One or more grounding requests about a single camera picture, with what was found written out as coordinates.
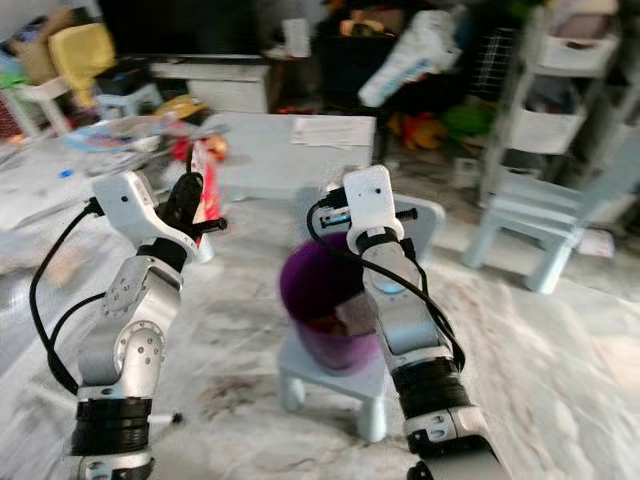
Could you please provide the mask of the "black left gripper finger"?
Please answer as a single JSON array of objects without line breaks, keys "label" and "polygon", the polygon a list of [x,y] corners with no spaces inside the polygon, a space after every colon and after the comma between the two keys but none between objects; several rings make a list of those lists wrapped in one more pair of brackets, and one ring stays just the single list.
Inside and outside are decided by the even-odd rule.
[{"label": "black left gripper finger", "polygon": [[196,172],[180,175],[170,191],[170,212],[196,214],[204,195],[204,177]]}]

